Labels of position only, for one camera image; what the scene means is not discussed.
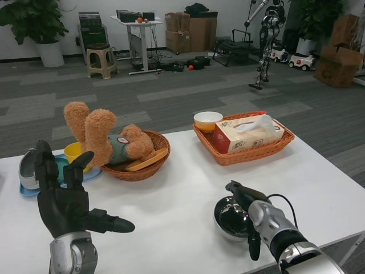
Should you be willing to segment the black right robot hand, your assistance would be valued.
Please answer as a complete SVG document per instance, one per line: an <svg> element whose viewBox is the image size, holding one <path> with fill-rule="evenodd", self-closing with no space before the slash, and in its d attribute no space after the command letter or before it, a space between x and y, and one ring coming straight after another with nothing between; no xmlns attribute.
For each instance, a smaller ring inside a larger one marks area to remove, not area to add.
<svg viewBox="0 0 365 274"><path fill-rule="evenodd" d="M248 214L248 209L256 200L269 202L270 204L271 201L262 192L244 187L241 183L234 180L231 180L231 182L225 186L225 189L233 194L233 199L247 212L249 253L251 259L257 261L261 250L261 238L259 233L254 229L252 218Z"/></svg>

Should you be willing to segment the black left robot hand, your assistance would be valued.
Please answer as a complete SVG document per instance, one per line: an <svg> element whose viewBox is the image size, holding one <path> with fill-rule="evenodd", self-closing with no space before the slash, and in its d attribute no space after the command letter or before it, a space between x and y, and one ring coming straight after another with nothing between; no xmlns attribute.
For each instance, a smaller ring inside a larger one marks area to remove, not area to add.
<svg viewBox="0 0 365 274"><path fill-rule="evenodd" d="M87 151L64 166L63 176L67 187L61 187L58 165L50 145L44 140L36 143L35 178L40 186L38 208L43 223L55 239L86 230L98 233L130 233L135 230L132 222L111 216L103 209L89 210L88 192L82 183L83 170L93 157L94 153Z"/></svg>

